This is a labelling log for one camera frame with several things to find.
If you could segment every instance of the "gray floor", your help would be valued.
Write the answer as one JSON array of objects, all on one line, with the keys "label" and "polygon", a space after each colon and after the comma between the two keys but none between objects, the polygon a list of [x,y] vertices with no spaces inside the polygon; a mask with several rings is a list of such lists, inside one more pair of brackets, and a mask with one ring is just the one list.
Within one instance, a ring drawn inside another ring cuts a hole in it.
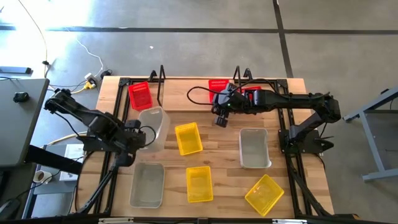
[{"label": "gray floor", "polygon": [[[20,16],[13,16],[7,4]],[[0,22],[32,27],[17,4],[7,4],[0,13]],[[117,4],[110,0],[58,0],[38,1],[37,7],[26,4],[33,16],[52,27],[277,28],[271,0],[124,0]],[[285,29],[398,29],[398,2],[394,0],[279,0],[279,6]],[[36,65],[43,60],[42,41],[34,28],[0,31],[0,35],[2,62]],[[249,67],[255,77],[286,77],[278,34],[65,31],[45,35],[49,60],[54,61],[48,75],[53,84],[76,84],[100,67],[74,36],[101,56],[105,67],[115,75],[149,75],[164,64],[166,75],[230,76],[240,65]],[[286,41],[294,77],[304,78],[310,92],[332,92],[340,102],[342,114],[398,84],[398,35],[287,34]],[[94,108],[97,97],[98,92],[90,90],[76,95],[76,100]],[[392,107],[398,108],[398,101]],[[85,130],[70,120],[78,131]],[[70,133],[60,118],[43,111],[32,143],[41,146]],[[340,121],[329,125],[325,134],[335,136],[335,147],[324,156],[335,212],[396,223],[398,179],[368,184],[361,179],[362,174],[376,171],[362,124]],[[398,152],[391,152],[391,160],[392,165],[398,164]],[[36,206],[34,216],[59,215],[67,212],[65,205],[69,205],[70,195],[43,195],[37,203],[45,209]]]}]

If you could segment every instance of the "yellow plastic basket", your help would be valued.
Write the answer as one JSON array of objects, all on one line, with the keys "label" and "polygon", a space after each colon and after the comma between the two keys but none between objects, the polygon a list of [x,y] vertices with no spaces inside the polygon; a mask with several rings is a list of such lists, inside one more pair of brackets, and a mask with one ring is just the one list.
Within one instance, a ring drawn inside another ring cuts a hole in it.
[{"label": "yellow plastic basket", "polygon": [[209,166],[187,168],[187,196],[190,203],[213,200]]},{"label": "yellow plastic basket", "polygon": [[284,191],[267,174],[254,185],[244,198],[261,215],[266,216]]},{"label": "yellow plastic basket", "polygon": [[177,135],[178,149],[181,156],[203,150],[196,123],[176,126],[175,134]]}]

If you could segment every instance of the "red plastic basket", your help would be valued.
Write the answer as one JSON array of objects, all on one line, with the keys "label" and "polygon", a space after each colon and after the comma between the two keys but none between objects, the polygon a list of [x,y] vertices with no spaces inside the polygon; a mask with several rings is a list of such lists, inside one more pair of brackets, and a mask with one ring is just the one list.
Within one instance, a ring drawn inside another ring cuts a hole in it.
[{"label": "red plastic basket", "polygon": [[[225,90],[225,87],[229,83],[229,80],[209,80],[209,89],[217,92]],[[214,93],[209,92],[210,103],[213,102]]]},{"label": "red plastic basket", "polygon": [[142,82],[129,86],[131,107],[135,110],[144,110],[152,107],[148,82]]},{"label": "red plastic basket", "polygon": [[[242,88],[242,94],[244,94],[245,90],[261,90],[261,86],[253,86],[253,87]],[[253,100],[253,95],[249,95],[249,99]]]}]

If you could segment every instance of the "transparent container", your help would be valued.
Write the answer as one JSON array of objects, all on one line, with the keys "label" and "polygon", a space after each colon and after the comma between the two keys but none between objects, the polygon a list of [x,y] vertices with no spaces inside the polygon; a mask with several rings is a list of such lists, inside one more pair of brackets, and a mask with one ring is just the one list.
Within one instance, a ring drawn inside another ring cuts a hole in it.
[{"label": "transparent container", "polygon": [[283,194],[283,189],[266,174],[261,177],[244,198],[264,217]]},{"label": "transparent container", "polygon": [[[170,118],[160,106],[143,110],[138,116],[138,120],[142,126],[150,126],[156,132],[155,141],[150,145],[140,149],[141,152],[159,152],[164,149],[167,133],[170,127]],[[149,128],[142,128],[141,131],[146,133],[146,144],[150,143],[154,138],[154,132]]]},{"label": "transparent container", "polygon": [[243,128],[239,132],[239,154],[243,168],[268,168],[268,133],[265,128]]},{"label": "transparent container", "polygon": [[203,150],[198,125],[196,123],[183,124],[175,127],[180,155],[185,156]]},{"label": "transparent container", "polygon": [[139,162],[134,168],[130,205],[134,208],[159,208],[164,189],[162,164]]},{"label": "transparent container", "polygon": [[209,166],[187,168],[187,197],[190,203],[213,200]]}]

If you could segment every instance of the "wooden table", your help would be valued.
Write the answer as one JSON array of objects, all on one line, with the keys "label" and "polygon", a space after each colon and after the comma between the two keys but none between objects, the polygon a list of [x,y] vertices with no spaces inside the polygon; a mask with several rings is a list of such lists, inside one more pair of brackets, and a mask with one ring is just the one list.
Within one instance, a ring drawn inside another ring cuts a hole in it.
[{"label": "wooden table", "polygon": [[[99,94],[96,109],[113,112],[120,77],[105,77]],[[186,92],[193,86],[208,86],[209,78],[225,77],[170,77],[160,91],[163,108],[170,116],[171,125],[163,151],[138,153],[136,162],[158,162],[165,167],[165,185],[162,205],[157,209],[132,208],[129,204],[134,165],[121,167],[116,183],[112,216],[129,217],[223,217],[260,218],[261,216],[245,201],[249,189],[264,175],[271,176],[285,191],[285,194],[268,213],[266,218],[290,218],[294,216],[292,199],[287,178],[285,158],[280,152],[277,132],[280,129],[277,111],[257,115],[231,114],[227,128],[213,124],[214,114],[210,106],[194,105],[189,102]],[[306,93],[304,80],[287,79],[292,93]],[[154,105],[157,105],[157,84],[150,83]],[[262,89],[269,89],[260,84]],[[193,90],[190,95],[196,101],[208,102],[208,92]],[[128,119],[136,119],[139,112],[129,110]],[[294,110],[295,121],[301,123],[311,115],[310,110]],[[188,156],[180,156],[174,127],[180,124],[198,124],[203,151]],[[239,162],[238,135],[245,127],[266,128],[269,135],[269,155],[272,166],[267,169],[243,169]],[[96,152],[87,160],[80,178],[78,202],[82,206],[97,187],[104,153]],[[317,200],[330,213],[333,213],[325,171],[319,158],[303,154],[303,164],[308,188]],[[210,166],[214,200],[205,203],[188,203],[185,169],[195,166]],[[304,211],[302,192],[297,186],[300,208]],[[104,191],[102,207],[106,203],[108,187]]]}]

